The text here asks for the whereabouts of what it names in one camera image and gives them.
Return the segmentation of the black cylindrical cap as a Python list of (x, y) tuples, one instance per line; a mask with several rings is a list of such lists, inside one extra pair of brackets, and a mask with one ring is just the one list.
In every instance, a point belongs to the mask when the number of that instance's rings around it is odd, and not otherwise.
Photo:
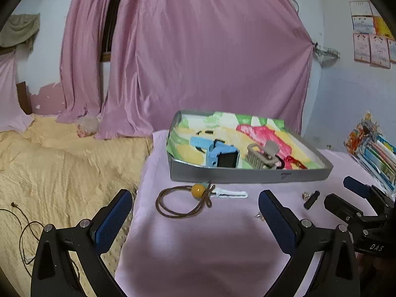
[(316, 200), (318, 199), (319, 196), (320, 196), (320, 192), (317, 190), (313, 194), (309, 195), (303, 205), (304, 208), (306, 210), (309, 210), (313, 206), (313, 204), (316, 202)]

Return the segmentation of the gold flower earring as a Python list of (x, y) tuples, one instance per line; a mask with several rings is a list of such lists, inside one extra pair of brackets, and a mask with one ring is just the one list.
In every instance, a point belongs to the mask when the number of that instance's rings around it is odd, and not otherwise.
[(311, 196), (311, 195), (310, 195), (308, 192), (304, 192), (304, 193), (302, 194), (303, 200), (307, 200), (310, 196)]

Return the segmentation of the white hair clip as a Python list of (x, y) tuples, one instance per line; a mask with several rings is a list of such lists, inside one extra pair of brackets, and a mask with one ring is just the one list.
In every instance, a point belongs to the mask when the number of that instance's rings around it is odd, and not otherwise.
[(215, 188), (211, 191), (211, 196), (216, 198), (241, 198), (246, 199), (248, 198), (248, 193), (246, 191), (233, 191), (233, 190), (226, 190), (222, 188)]

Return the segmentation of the yellow bed blanket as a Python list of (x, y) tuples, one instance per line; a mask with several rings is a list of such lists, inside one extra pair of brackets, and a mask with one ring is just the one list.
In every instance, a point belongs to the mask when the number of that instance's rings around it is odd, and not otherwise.
[(20, 296), (30, 293), (42, 227), (73, 227), (120, 189), (136, 192), (151, 149), (149, 137), (81, 138), (52, 117), (1, 134), (1, 269)]

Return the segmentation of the pink table cloth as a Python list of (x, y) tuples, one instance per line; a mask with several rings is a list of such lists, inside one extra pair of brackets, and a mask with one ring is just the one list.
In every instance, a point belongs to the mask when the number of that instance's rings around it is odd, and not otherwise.
[[(138, 189), (132, 224), (121, 251), (115, 279), (128, 296), (263, 296), (288, 261), (265, 221), (256, 218), (258, 196), (269, 189), (300, 219), (333, 229), (340, 220), (323, 199), (334, 193), (373, 215), (370, 204), (343, 186), (351, 176), (364, 184), (374, 178), (348, 154), (324, 150), (333, 164), (329, 177), (315, 182), (229, 184), (248, 198), (214, 198), (211, 208), (185, 219), (158, 213), (159, 192), (174, 186), (167, 159), (167, 131), (154, 134)], [(306, 210), (304, 192), (320, 196)]]

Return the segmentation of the blue smart watch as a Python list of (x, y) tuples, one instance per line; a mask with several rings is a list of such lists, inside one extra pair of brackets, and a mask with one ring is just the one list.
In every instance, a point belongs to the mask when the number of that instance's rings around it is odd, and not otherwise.
[(222, 140), (210, 140), (194, 136), (190, 145), (205, 150), (205, 165), (212, 168), (237, 168), (240, 151)]

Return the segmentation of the colourful printed tray liner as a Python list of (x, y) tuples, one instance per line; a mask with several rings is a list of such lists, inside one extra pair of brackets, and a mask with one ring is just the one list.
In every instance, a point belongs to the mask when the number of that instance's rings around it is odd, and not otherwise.
[(284, 121), (251, 115), (215, 112), (209, 115), (181, 113), (171, 127), (167, 152), (182, 162), (204, 166), (205, 150), (190, 145), (190, 138), (198, 136), (222, 140), (240, 151), (238, 168), (251, 169), (246, 161), (250, 144), (264, 146), (268, 140), (279, 146), (277, 154), (285, 162), (286, 170), (316, 170), (325, 168), (318, 155), (286, 130)]

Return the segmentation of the grey shallow tray box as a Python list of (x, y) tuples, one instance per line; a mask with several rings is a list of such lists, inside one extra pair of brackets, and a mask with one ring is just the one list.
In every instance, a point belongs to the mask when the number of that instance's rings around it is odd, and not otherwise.
[[(181, 113), (209, 115), (215, 112), (198, 112), (198, 111), (178, 111), (173, 117), (171, 127), (176, 123), (176, 117)], [(300, 135), (289, 129), (308, 149), (318, 155), (318, 158), (325, 163), (325, 168), (316, 170), (286, 170), (285, 162), (281, 159), (282, 166), (277, 169), (241, 169), (241, 168), (212, 168), (206, 165), (198, 166), (186, 162), (182, 162), (172, 157), (167, 152), (170, 175), (173, 181), (183, 182), (200, 182), (211, 181), (213, 183), (241, 183), (241, 184), (258, 184), (258, 183), (283, 183), (283, 182), (310, 182), (316, 180), (325, 180), (333, 169), (332, 163), (313, 146), (309, 145)]]

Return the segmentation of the pink bed sheet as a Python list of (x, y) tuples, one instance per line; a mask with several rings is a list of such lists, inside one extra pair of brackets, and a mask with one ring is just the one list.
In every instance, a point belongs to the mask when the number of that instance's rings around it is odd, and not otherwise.
[(24, 132), (33, 118), (24, 113), (18, 101), (15, 52), (1, 55), (0, 124), (1, 131)]

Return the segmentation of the brown wooden headboard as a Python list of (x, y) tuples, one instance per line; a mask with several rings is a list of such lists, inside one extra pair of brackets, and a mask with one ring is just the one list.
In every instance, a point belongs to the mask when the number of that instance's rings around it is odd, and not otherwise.
[(18, 94), (18, 102), (20, 104), (21, 109), (27, 115), (32, 114), (32, 108), (28, 93), (28, 88), (25, 82), (20, 82), (16, 84), (17, 87), (17, 94)]

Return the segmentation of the pink satin curtain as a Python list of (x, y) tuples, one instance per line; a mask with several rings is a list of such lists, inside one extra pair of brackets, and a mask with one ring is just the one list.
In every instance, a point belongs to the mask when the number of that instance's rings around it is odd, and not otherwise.
[(100, 116), (99, 139), (145, 136), (189, 109), (281, 119), (301, 131), (313, 44), (289, 0), (120, 0), (102, 97), (109, 2), (71, 1), (60, 122)]

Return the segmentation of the olive green hanging cloth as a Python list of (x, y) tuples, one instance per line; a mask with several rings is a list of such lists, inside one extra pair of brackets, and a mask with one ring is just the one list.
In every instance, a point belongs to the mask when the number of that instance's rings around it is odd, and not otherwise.
[(39, 29), (39, 13), (11, 15), (1, 30), (1, 47), (11, 48), (25, 44), (32, 51)]

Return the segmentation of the wall posters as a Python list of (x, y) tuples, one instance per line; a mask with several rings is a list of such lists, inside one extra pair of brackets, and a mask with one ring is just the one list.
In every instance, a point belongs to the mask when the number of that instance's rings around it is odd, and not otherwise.
[(395, 37), (369, 0), (350, 1), (354, 60), (379, 68), (395, 64)]

